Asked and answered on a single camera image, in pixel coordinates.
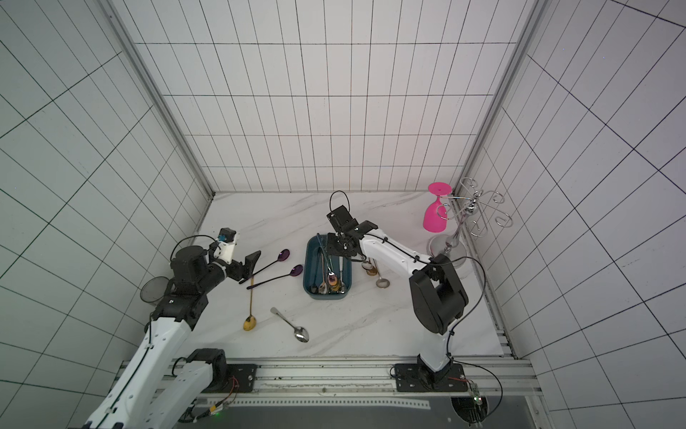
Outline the teal plastic storage box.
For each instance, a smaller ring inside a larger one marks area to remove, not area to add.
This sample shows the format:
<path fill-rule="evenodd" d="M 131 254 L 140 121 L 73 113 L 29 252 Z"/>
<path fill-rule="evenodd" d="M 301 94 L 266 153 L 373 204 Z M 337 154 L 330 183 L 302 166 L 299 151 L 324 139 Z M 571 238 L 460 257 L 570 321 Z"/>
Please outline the teal plastic storage box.
<path fill-rule="evenodd" d="M 352 263 L 332 255 L 327 239 L 326 235 L 317 234 L 307 243 L 303 289 L 313 300 L 342 300 L 352 287 Z"/>

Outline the rainbow iridescent spoon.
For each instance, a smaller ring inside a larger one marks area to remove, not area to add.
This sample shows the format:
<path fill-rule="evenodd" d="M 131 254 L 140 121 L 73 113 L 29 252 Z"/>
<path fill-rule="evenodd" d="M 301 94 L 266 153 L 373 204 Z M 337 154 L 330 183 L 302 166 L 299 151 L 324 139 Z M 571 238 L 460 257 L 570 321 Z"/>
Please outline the rainbow iridescent spoon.
<path fill-rule="evenodd" d="M 323 273 L 324 273 L 324 281 L 328 286 L 337 286 L 339 284 L 339 279 L 334 273 L 333 268 L 332 268 L 332 262 L 330 262 L 330 257 L 327 253 L 326 246 L 323 242 L 322 236 L 318 233 L 316 234 L 316 238 L 318 241 L 318 244 L 320 246 L 320 250 L 322 253 L 322 259 L 323 259 Z"/>

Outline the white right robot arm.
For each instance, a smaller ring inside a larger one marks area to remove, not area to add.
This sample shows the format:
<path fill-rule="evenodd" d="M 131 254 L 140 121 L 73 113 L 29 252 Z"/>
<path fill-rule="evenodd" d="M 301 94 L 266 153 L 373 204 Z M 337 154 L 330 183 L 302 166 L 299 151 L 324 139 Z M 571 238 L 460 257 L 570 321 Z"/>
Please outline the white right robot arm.
<path fill-rule="evenodd" d="M 454 263 L 431 257 L 389 238 L 375 223 L 359 223 L 344 206 L 327 214 L 333 232 L 327 250 L 338 257 L 373 259 L 408 281 L 414 315 L 425 329 L 418 365 L 431 375 L 447 371 L 448 331 L 461 318 L 469 298 Z"/>

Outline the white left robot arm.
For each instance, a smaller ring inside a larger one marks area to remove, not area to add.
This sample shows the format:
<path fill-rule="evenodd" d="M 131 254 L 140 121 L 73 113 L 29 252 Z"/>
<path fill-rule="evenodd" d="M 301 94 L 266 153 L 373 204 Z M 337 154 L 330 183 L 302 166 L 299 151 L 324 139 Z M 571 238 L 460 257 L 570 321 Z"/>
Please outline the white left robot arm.
<path fill-rule="evenodd" d="M 202 393 L 229 399 L 239 392 L 239 377 L 224 350 L 210 348 L 191 352 L 171 386 L 157 391 L 207 308 L 209 293 L 226 280 L 247 281 L 254 274 L 261 253 L 234 259 L 238 237 L 236 231 L 223 228 L 207 247 L 176 244 L 170 255 L 173 277 L 150 314 L 144 339 L 84 427 L 173 428 Z"/>

